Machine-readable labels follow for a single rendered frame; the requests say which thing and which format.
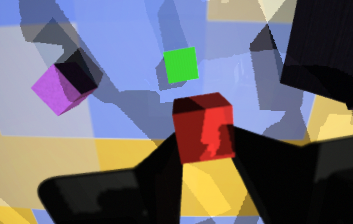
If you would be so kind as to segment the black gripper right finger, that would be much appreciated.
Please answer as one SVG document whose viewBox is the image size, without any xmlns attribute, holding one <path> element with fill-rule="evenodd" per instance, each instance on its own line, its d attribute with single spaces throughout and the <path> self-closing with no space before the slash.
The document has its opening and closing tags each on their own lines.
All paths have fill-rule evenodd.
<svg viewBox="0 0 353 224">
<path fill-rule="evenodd" d="M 330 174 L 353 168 L 353 135 L 297 146 L 233 129 L 231 160 L 263 224 L 318 224 Z"/>
</svg>

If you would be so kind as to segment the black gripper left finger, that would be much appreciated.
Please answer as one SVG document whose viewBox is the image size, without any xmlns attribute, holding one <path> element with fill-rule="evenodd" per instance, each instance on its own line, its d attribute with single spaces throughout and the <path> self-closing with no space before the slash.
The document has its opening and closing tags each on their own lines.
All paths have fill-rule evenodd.
<svg viewBox="0 0 353 224">
<path fill-rule="evenodd" d="M 183 166 L 173 132 L 134 167 L 49 177 L 37 193 L 54 224 L 124 216 L 180 224 Z"/>
</svg>

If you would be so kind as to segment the green block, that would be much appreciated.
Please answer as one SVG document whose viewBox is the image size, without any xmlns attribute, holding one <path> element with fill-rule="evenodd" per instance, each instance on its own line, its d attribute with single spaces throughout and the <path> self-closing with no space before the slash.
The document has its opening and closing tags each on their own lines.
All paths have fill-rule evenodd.
<svg viewBox="0 0 353 224">
<path fill-rule="evenodd" d="M 198 79 L 195 47 L 163 53 L 169 83 Z"/>
</svg>

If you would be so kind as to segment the red block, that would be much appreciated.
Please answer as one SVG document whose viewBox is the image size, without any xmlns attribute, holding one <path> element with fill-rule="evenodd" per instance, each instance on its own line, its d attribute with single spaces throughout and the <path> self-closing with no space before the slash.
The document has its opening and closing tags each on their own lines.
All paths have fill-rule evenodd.
<svg viewBox="0 0 353 224">
<path fill-rule="evenodd" d="M 220 92 L 174 99 L 172 117 L 181 165 L 235 157 L 233 105 Z"/>
</svg>

